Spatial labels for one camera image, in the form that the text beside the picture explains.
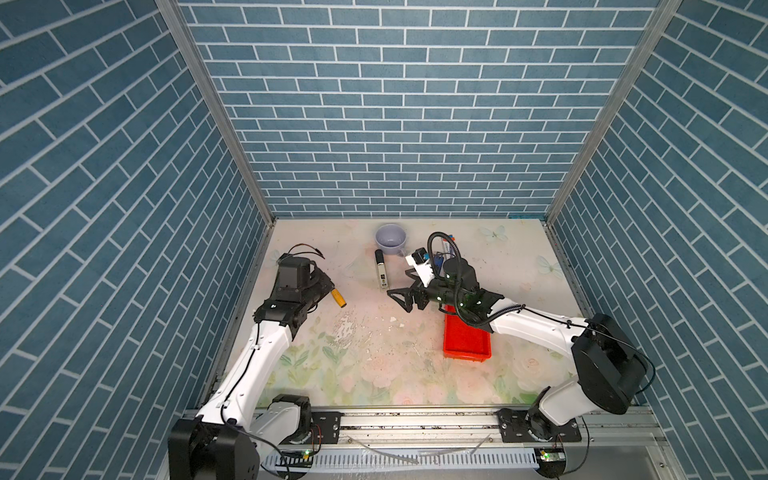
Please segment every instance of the yellow object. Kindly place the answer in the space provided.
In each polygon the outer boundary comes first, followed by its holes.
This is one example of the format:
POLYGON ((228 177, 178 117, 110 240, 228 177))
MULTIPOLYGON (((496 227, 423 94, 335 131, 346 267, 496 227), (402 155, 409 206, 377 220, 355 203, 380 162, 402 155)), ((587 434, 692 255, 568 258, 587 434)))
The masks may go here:
POLYGON ((336 303, 339 304, 340 307, 344 308, 346 306, 346 300, 344 300, 344 297, 341 296, 341 293, 339 293, 338 290, 331 290, 331 295, 333 295, 333 299, 336 301, 336 303))

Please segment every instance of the red tray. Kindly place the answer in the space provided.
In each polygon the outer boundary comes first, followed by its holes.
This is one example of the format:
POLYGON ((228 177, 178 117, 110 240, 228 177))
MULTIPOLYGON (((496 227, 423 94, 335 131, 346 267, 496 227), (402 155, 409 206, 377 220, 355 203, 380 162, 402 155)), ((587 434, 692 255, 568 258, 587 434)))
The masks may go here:
MULTIPOLYGON (((445 309, 455 312, 452 306, 445 309)), ((491 358, 491 334, 468 326, 458 316, 446 313, 442 351, 451 359, 484 362, 491 358)))

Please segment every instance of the floral tablecloth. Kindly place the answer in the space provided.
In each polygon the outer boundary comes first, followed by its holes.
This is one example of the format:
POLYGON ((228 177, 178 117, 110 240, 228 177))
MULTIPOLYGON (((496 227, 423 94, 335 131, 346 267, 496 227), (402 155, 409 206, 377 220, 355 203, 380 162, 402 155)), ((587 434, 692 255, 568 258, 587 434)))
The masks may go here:
MULTIPOLYGON (((307 395, 317 406, 531 403, 574 373, 572 362, 523 339, 492 335, 485 362, 443 356, 444 315, 430 303, 406 313, 378 288, 373 233, 380 220, 279 220, 249 304, 269 296, 276 259, 295 243, 320 249, 317 264, 347 301, 328 297, 280 358, 260 398, 307 395)), ((400 220, 409 251, 435 230, 453 234, 483 288, 529 306, 578 315, 574 297, 537 220, 400 220)), ((390 287, 408 286, 406 262, 386 257, 390 287)), ((233 356, 248 337, 243 321, 233 356)))

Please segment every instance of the tile wall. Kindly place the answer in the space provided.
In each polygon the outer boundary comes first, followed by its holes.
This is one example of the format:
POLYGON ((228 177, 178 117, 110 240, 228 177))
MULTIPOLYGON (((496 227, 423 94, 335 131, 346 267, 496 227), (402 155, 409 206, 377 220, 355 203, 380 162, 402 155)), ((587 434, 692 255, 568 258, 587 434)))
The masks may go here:
POLYGON ((181 2, 281 217, 546 211, 657 0, 181 2))
POLYGON ((0 2, 0 478, 153 478, 262 230, 153 0, 0 2))
POLYGON ((688 478, 768 478, 768 2, 684 0, 554 227, 688 478))

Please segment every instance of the brick wall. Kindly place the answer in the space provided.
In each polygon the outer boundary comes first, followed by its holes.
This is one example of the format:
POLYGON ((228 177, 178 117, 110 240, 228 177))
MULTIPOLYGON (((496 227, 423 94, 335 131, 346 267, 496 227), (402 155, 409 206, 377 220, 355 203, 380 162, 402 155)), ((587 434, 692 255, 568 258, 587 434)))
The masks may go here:
POLYGON ((657 0, 181 3, 278 215, 506 217, 546 211, 657 0))
POLYGON ((152 0, 0 2, 0 478, 154 476, 262 229, 152 0))
POLYGON ((689 478, 768 466, 768 2, 684 0, 555 229, 689 478))

